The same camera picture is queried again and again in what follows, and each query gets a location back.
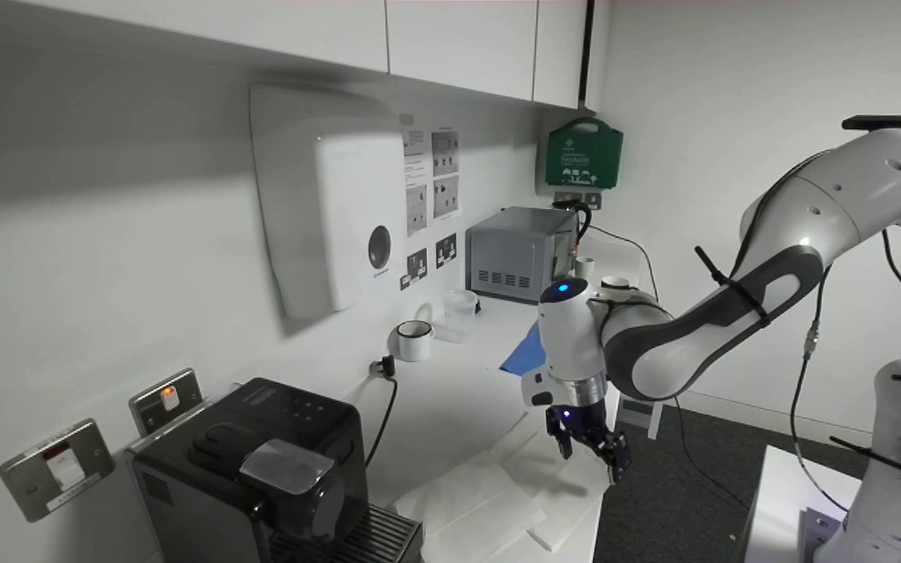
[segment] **white wall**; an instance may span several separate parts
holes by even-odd
[[[733,267],[740,210],[798,158],[848,141],[838,121],[852,113],[901,113],[901,3],[617,0],[603,116],[625,132],[625,155],[603,226],[652,246],[666,306],[686,310],[713,287],[690,246]],[[779,425],[808,319],[802,303],[752,338],[688,403]],[[901,291],[867,241],[829,279],[805,416],[867,432],[872,373],[894,358]]]
[[[398,113],[463,132],[463,213],[443,232],[530,195],[530,110],[430,96],[387,89]],[[401,310],[449,286],[285,336],[243,100],[241,68],[0,44],[0,464],[84,416],[124,448],[124,401],[181,366],[213,398],[251,374],[355,398]],[[0,563],[156,557],[124,467],[32,524],[0,483]]]

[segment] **white robotic arm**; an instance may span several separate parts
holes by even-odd
[[[730,275],[701,252],[724,287],[696,310],[669,316],[652,293],[629,287],[594,293],[580,279],[552,286],[538,319],[543,374],[553,385],[543,403],[587,411],[602,403],[606,378],[639,401],[678,398],[710,364],[808,297],[844,251],[886,226],[901,226],[901,119],[844,125],[867,133],[805,158],[744,213]],[[891,390],[899,370],[901,364],[879,374],[872,444],[894,457],[901,457],[901,388]],[[901,471],[872,464],[844,532],[820,551],[820,560],[901,553],[901,546],[890,553],[894,540],[890,535],[901,535],[901,510],[891,510],[901,506],[901,489],[891,483],[901,483]]]

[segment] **coffee machine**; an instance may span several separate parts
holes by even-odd
[[[165,563],[419,560],[419,521],[369,506],[360,412],[254,378],[135,457]]]

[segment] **white cabinet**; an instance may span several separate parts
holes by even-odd
[[[538,0],[534,100],[580,106],[587,0]]]
[[[538,0],[387,0],[392,74],[533,100]]]
[[[594,8],[591,44],[582,64],[587,8]],[[602,110],[606,44],[609,0],[538,0],[534,100],[569,110],[582,100]]]
[[[22,3],[387,73],[384,0],[22,0]]]

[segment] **green device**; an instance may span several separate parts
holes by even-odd
[[[618,171],[622,132],[602,119],[575,119],[547,133],[543,180],[580,192],[609,192]]]

